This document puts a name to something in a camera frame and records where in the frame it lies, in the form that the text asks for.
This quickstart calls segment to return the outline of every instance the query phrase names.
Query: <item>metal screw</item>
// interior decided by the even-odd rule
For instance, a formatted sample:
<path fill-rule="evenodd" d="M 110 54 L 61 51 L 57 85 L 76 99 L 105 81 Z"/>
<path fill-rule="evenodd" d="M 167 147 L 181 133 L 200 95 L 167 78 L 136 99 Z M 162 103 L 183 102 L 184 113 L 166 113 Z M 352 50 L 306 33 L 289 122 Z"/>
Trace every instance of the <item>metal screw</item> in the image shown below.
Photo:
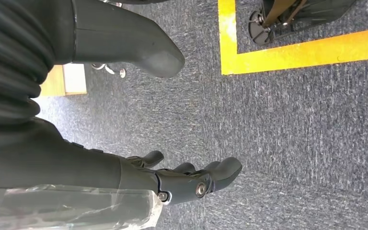
<path fill-rule="evenodd" d="M 121 78 L 125 78 L 126 77 L 126 70 L 125 69 L 121 69 L 119 71 L 119 75 L 121 76 Z"/>
<path fill-rule="evenodd" d="M 161 192 L 161 193 L 159 193 L 158 197 L 162 202 L 166 202 L 169 198 L 169 195 L 165 192 Z"/>
<path fill-rule="evenodd" d="M 197 197 L 199 198 L 203 197 L 206 191 L 207 191 L 207 186 L 205 185 L 204 182 L 201 182 L 197 185 L 197 188 L 196 188 Z"/>

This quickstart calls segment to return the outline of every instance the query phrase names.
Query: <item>yellow floor tape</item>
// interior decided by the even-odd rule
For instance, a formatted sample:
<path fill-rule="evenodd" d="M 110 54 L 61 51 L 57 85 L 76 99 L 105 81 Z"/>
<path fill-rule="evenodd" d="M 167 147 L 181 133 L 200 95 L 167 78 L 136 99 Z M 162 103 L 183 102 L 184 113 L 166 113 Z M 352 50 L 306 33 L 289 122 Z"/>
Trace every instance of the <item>yellow floor tape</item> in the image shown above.
<path fill-rule="evenodd" d="M 368 30 L 238 54 L 235 0 L 218 0 L 223 75 L 368 60 Z"/>

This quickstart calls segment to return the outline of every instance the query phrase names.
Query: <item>robotic hand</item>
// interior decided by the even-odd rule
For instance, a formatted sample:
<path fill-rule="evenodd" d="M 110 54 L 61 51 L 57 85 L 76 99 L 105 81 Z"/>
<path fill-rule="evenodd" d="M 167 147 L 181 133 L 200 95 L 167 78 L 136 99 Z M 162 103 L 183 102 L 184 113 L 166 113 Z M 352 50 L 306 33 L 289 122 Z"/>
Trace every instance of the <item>robotic hand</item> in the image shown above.
<path fill-rule="evenodd" d="M 153 151 L 146 157 L 130 157 L 128 161 L 135 167 L 152 168 L 163 159 L 159 151 Z M 242 170 L 241 163 L 235 158 L 223 162 L 214 161 L 204 169 L 196 171 L 191 163 L 183 163 L 177 168 L 148 170 L 157 179 L 159 199 L 165 204 L 177 204 L 203 198 L 206 194 L 221 190 L 233 182 Z"/>

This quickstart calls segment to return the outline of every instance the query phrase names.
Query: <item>clear plastic bag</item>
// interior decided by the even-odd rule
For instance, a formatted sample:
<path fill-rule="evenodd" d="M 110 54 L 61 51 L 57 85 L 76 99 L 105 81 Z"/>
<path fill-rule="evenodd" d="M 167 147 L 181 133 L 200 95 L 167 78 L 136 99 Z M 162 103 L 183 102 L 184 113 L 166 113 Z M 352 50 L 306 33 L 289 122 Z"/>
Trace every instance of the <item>clear plastic bag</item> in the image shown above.
<path fill-rule="evenodd" d="M 148 190 L 0 189 L 0 230 L 141 230 L 156 226 L 162 207 Z"/>

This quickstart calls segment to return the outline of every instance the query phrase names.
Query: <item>caster wheel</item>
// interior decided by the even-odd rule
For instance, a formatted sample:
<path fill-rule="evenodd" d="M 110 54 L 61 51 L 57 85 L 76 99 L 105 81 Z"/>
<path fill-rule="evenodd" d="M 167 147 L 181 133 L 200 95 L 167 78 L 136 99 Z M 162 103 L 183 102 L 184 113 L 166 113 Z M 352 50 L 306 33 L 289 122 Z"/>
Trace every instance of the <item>caster wheel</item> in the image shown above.
<path fill-rule="evenodd" d="M 273 33 L 269 28 L 262 27 L 263 14 L 254 11 L 249 18 L 249 35 L 252 41 L 258 45 L 265 45 L 273 40 Z"/>

